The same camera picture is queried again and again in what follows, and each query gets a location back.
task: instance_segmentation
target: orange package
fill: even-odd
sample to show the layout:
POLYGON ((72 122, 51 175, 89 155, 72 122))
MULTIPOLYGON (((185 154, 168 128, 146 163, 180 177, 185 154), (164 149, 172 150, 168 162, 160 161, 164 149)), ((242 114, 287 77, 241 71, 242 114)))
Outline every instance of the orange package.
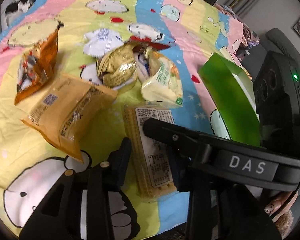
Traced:
POLYGON ((38 91, 54 73, 58 53, 59 27, 47 39, 23 53, 18 68, 16 105, 38 91))

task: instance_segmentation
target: cartoon bedsheet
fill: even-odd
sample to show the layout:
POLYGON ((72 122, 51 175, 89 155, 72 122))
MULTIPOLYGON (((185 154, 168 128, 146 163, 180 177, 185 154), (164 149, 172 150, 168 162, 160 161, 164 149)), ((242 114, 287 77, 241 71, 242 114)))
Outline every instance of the cartoon bedsheet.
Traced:
MULTIPOLYGON (((94 166, 118 149, 125 130, 122 106, 142 101, 137 82, 98 114, 81 141, 84 165, 46 143, 20 121, 47 91, 45 87, 14 106, 17 69, 22 52, 50 31, 59 31, 58 72, 80 76, 80 66, 94 59, 82 53, 85 33, 100 28, 117 31, 123 40, 167 45, 162 54, 178 66, 184 89, 183 107, 173 109, 176 124, 226 137, 225 125, 197 71, 212 53, 240 64, 234 56, 242 24, 203 0, 36 0, 32 7, 0 34, 0 218, 19 235, 41 199, 66 169, 77 172, 94 166)), ((130 165, 120 193, 109 193, 115 237, 143 239, 186 221, 188 194, 178 193, 145 203, 138 196, 130 165)), ((86 239, 84 230, 81 238, 86 239)))

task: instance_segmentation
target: cartoon ear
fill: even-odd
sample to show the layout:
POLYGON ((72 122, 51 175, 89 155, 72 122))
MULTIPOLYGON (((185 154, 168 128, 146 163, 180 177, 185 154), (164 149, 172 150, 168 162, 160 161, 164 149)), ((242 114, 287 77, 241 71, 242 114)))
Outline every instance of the cartoon ear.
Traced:
POLYGON ((67 156, 65 158, 65 168, 67 170, 74 170, 75 172, 82 172, 91 167, 92 159, 86 151, 81 150, 83 164, 76 161, 74 158, 67 156))

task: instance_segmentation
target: gray wall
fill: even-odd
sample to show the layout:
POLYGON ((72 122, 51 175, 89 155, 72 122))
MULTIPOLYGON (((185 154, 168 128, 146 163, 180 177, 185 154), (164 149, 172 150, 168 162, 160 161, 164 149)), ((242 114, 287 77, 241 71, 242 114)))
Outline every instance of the gray wall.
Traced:
POLYGON ((280 29, 300 53, 300 37, 292 29, 299 17, 298 0, 259 0, 242 20, 258 35, 280 29))

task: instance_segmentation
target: green box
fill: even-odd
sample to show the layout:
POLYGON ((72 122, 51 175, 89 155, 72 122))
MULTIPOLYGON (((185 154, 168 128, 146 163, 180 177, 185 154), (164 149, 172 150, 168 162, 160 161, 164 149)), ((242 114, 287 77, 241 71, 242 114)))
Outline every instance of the green box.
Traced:
POLYGON ((243 69, 214 53, 199 70, 232 140, 260 147, 259 120, 254 103, 252 82, 243 69), (246 93, 233 76, 244 85, 246 93))

